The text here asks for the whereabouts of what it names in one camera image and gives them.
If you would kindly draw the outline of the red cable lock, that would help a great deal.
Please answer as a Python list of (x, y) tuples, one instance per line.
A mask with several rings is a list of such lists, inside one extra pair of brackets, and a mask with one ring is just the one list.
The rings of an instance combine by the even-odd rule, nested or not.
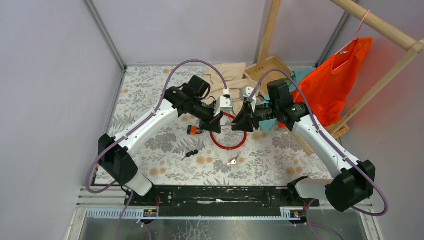
[[(232, 120), (235, 118), (230, 113), (223, 113), (224, 120), (223, 125), (229, 125), (232, 123)], [(221, 133), (209, 132), (209, 136), (212, 142), (220, 149), (223, 150), (236, 150), (242, 147), (248, 137), (248, 133), (245, 131), (232, 131), (231, 129), (222, 129)]]

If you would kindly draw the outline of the small black key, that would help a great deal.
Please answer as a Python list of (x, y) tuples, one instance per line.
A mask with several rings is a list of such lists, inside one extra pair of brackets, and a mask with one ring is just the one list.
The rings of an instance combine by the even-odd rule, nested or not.
[(181, 161), (183, 161), (184, 159), (190, 158), (192, 156), (195, 156), (199, 153), (199, 151), (197, 149), (189, 151), (185, 154), (185, 156), (181, 159)]

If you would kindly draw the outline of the silver key pair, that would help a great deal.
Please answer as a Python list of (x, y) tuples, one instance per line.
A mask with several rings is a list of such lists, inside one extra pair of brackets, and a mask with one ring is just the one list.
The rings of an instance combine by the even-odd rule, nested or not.
[(234, 165), (236, 165), (237, 164), (237, 160), (238, 160), (239, 157), (240, 157), (239, 155), (237, 155), (236, 157), (233, 157), (232, 159), (230, 159), (228, 161), (227, 165), (228, 166), (234, 166)]

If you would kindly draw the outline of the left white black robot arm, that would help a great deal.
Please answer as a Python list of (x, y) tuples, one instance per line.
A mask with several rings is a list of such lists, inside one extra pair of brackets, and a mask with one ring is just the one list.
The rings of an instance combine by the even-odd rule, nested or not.
[(133, 123), (129, 129), (111, 137), (104, 134), (98, 141), (99, 165), (121, 186), (136, 193), (136, 199), (144, 206), (155, 200), (153, 183), (144, 176), (134, 161), (135, 155), (157, 131), (178, 119), (190, 114), (200, 121), (199, 128), (213, 133), (221, 133), (222, 112), (215, 111), (213, 104), (202, 102), (203, 95), (211, 89), (209, 83), (193, 76), (188, 83), (170, 87), (158, 108)]

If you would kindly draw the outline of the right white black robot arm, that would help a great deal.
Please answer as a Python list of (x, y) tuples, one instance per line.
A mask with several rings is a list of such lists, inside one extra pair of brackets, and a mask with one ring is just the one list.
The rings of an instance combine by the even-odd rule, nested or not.
[(267, 84), (269, 102), (256, 104), (254, 88), (243, 87), (243, 102), (231, 123), (233, 131), (253, 132), (263, 120), (278, 120), (288, 130), (304, 140), (328, 169), (331, 179), (300, 177), (289, 183), (287, 201), (293, 206), (306, 199), (328, 201), (336, 210), (344, 212), (374, 193), (372, 182), (376, 168), (369, 161), (360, 161), (345, 150), (303, 102), (295, 103), (288, 84), (281, 80)]

